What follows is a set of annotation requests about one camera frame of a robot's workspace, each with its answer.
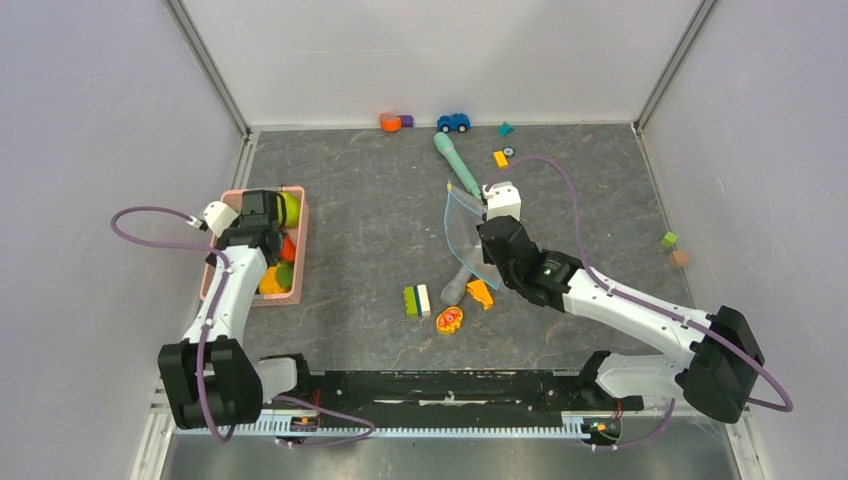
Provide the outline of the pink plastic basket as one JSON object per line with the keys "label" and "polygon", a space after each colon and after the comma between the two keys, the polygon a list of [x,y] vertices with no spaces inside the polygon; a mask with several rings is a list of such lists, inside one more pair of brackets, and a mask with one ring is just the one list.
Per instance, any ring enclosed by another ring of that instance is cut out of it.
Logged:
{"label": "pink plastic basket", "polygon": [[293,285],[289,291],[281,294],[260,295],[257,291],[257,294],[254,295],[252,299],[252,307],[296,305],[301,301],[309,223],[309,206],[306,200],[305,189],[301,186],[279,187],[278,191],[288,191],[292,195],[299,197],[301,200],[301,217],[299,226],[291,229],[284,228],[286,236],[291,237],[291,240],[296,245],[297,250],[295,263],[292,264],[294,267]]}

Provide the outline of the clear zip top bag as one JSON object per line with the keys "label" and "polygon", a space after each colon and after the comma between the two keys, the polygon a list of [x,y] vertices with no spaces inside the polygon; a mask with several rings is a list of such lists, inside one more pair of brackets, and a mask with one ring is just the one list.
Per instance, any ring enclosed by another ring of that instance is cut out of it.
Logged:
{"label": "clear zip top bag", "polygon": [[500,290],[503,282],[494,265],[484,261],[478,227],[484,223],[486,205],[463,189],[448,183],[444,230],[448,248],[473,276],[490,289]]}

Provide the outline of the yellow toy corn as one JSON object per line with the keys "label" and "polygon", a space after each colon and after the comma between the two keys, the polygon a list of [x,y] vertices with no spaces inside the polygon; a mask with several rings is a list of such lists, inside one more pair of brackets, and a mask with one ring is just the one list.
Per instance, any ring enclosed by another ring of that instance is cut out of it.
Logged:
{"label": "yellow toy corn", "polygon": [[274,295],[283,293],[283,288],[277,281],[277,269],[277,266],[273,266],[266,270],[257,287],[257,291],[260,295]]}

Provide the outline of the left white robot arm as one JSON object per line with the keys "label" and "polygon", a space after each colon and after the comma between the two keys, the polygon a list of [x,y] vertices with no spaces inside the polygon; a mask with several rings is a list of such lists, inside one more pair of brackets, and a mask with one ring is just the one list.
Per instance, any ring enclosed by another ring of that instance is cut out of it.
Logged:
{"label": "left white robot arm", "polygon": [[276,396],[306,405],[313,379],[292,355],[250,360],[241,345],[261,279],[276,265],[287,220],[281,191],[247,190],[239,207],[210,203],[201,214],[216,242],[214,275],[183,338],[161,348],[157,362],[169,406],[183,430],[255,422]]}

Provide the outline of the orange toy wedge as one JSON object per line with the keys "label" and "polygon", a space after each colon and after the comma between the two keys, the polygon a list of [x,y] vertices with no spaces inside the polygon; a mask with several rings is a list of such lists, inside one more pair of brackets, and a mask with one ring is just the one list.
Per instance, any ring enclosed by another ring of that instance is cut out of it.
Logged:
{"label": "orange toy wedge", "polygon": [[475,279],[468,282],[466,284],[466,291],[473,300],[481,304],[484,310],[490,310],[494,306],[494,299],[488,285],[482,279]]}

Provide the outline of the dark green toy cucumber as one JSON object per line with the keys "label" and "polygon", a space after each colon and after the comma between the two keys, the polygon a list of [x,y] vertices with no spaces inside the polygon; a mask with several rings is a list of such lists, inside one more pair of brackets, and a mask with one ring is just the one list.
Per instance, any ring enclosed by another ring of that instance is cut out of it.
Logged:
{"label": "dark green toy cucumber", "polygon": [[293,285],[294,267],[290,263],[281,262],[276,266],[274,278],[283,292],[287,292]]}

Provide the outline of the grey toy microphone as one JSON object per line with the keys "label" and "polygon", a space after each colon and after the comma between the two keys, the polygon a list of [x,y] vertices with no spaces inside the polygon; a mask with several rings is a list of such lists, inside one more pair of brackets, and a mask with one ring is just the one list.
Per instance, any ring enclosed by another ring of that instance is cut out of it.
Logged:
{"label": "grey toy microphone", "polygon": [[466,293],[467,284],[473,277],[473,272],[467,266],[461,265],[456,274],[442,289],[441,302],[446,307],[458,305]]}

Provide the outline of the yellow small brick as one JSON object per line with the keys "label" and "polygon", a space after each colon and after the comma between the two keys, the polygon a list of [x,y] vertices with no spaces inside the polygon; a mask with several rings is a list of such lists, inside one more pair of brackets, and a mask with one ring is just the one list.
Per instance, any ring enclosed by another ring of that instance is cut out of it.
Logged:
{"label": "yellow small brick", "polygon": [[508,158],[503,151],[495,151],[493,153],[493,158],[499,169],[505,169],[508,167]]}

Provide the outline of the yellow red round toy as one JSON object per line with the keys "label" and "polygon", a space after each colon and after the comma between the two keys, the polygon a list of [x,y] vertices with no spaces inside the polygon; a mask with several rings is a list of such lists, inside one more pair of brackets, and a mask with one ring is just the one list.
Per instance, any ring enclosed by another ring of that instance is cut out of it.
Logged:
{"label": "yellow red round toy", "polygon": [[454,334],[462,326],[463,310],[458,306],[446,308],[436,319],[436,328],[440,334]]}

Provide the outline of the teal triangle block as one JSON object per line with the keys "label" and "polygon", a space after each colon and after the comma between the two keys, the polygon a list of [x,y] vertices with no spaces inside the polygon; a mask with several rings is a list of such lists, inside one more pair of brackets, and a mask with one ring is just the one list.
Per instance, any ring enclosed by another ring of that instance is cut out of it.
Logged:
{"label": "teal triangle block", "polygon": [[498,129],[498,135],[501,137],[506,137],[513,131],[514,127],[511,124],[509,124],[508,122],[503,122]]}

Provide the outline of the mint green toy microphone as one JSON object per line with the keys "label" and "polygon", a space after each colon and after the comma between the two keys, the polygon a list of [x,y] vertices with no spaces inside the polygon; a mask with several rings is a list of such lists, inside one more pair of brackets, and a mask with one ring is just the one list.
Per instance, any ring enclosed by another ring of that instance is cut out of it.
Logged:
{"label": "mint green toy microphone", "polygon": [[480,184],[456,151],[456,147],[450,137],[444,132],[438,132],[434,135],[433,142],[437,152],[448,162],[468,193],[477,200],[482,201],[483,195]]}

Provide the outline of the blue toy car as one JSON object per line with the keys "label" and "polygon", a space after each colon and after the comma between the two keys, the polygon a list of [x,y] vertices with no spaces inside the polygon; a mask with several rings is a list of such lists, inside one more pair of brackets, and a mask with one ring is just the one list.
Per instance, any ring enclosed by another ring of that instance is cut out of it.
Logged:
{"label": "blue toy car", "polygon": [[443,133],[465,133],[471,127],[470,118],[465,113],[445,114],[437,120],[437,129]]}

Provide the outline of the orange half-round block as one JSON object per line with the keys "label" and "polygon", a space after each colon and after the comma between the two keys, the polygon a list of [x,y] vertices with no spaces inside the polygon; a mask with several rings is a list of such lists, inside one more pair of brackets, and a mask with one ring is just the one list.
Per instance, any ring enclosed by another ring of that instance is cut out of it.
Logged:
{"label": "orange half-round block", "polygon": [[382,112],[378,116],[380,129],[384,132],[397,132],[403,128],[403,121],[399,115]]}

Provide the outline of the lime green cube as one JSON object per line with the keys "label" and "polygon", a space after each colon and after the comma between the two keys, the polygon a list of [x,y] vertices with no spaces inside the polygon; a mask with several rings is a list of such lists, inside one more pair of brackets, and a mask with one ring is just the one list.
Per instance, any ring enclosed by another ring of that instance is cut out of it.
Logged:
{"label": "lime green cube", "polygon": [[677,245],[678,239],[679,237],[676,233],[668,231],[662,237],[660,244],[665,248],[673,249]]}

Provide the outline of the tan wooden cube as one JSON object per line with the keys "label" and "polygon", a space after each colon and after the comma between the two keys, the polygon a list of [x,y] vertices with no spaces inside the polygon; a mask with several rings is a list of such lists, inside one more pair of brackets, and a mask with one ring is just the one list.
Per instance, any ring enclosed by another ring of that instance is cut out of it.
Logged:
{"label": "tan wooden cube", "polygon": [[671,251],[667,256],[667,259],[671,267],[675,269],[682,269],[690,263],[689,254],[682,249]]}

